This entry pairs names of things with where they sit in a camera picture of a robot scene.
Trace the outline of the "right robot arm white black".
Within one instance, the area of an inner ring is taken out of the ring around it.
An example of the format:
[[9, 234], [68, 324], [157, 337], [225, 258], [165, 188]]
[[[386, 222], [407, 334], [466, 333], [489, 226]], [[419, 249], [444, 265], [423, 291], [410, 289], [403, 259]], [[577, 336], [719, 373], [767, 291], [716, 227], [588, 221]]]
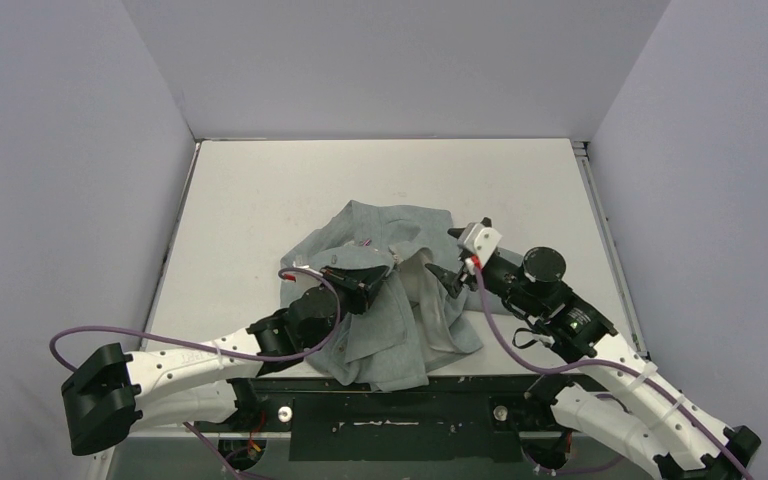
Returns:
[[[508, 260], [499, 249], [502, 235], [489, 218], [447, 233], [459, 250], [458, 269], [425, 267], [452, 297], [465, 288], [478, 293], [500, 346], [539, 375], [525, 402], [534, 425], [584, 433], [654, 479], [751, 478], [749, 465], [760, 437], [707, 413], [666, 380], [653, 361], [564, 282], [567, 265], [558, 251], [534, 247], [518, 262]], [[563, 365], [538, 366], [516, 353], [493, 317], [491, 296], [524, 321], [534, 343]]]

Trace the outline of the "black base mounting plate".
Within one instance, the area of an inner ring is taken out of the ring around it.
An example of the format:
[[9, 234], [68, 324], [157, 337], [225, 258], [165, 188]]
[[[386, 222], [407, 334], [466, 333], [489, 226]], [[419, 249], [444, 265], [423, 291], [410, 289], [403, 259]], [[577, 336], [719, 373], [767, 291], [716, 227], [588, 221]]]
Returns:
[[196, 422], [232, 448], [289, 441], [292, 461], [519, 462], [536, 447], [568, 452], [574, 430], [531, 398], [534, 374], [434, 377], [392, 393], [324, 378], [233, 380], [232, 415]]

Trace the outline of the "aluminium rail frame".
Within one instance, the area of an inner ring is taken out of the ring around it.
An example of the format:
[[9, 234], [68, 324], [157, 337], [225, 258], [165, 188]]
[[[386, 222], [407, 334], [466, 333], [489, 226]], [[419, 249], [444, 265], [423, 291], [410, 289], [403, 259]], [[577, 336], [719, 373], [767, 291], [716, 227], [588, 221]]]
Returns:
[[598, 188], [593, 174], [590, 156], [589, 143], [582, 140], [571, 140], [573, 154], [578, 163], [579, 171], [582, 176], [584, 188], [588, 195], [593, 214], [596, 218], [597, 228], [603, 243], [603, 248], [609, 263], [613, 280], [618, 292], [620, 304], [622, 306], [626, 324], [629, 326], [629, 338], [636, 351], [645, 359], [650, 360], [650, 352], [645, 343], [638, 314], [634, 306], [627, 278], [621, 264], [620, 256], [616, 248], [616, 242], [609, 225], [609, 219], [601, 201]]

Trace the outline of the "grey zip-up jacket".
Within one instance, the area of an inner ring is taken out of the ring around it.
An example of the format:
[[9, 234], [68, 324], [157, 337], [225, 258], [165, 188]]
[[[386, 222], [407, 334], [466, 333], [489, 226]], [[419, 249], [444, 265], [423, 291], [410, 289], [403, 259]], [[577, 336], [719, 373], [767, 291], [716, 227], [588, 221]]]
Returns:
[[429, 372], [482, 349], [465, 315], [480, 309], [479, 297], [450, 297], [425, 267], [459, 267], [460, 251], [447, 233], [453, 226], [448, 210], [351, 200], [285, 253], [283, 267], [387, 269], [369, 310], [347, 314], [335, 336], [306, 362], [343, 385], [392, 392], [424, 386]]

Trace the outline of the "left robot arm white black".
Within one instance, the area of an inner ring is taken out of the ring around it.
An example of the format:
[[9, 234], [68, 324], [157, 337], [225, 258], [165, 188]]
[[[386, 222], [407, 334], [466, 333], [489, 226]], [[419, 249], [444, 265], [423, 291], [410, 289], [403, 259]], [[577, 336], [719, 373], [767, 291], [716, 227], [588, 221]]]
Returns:
[[306, 275], [316, 286], [248, 327], [201, 343], [154, 335], [164, 345], [155, 351], [127, 352], [119, 343], [98, 347], [71, 367], [61, 386], [72, 454], [96, 454], [133, 431], [168, 424], [251, 427], [259, 403], [243, 383], [324, 348], [347, 315], [370, 310], [390, 271], [284, 268], [282, 279]]

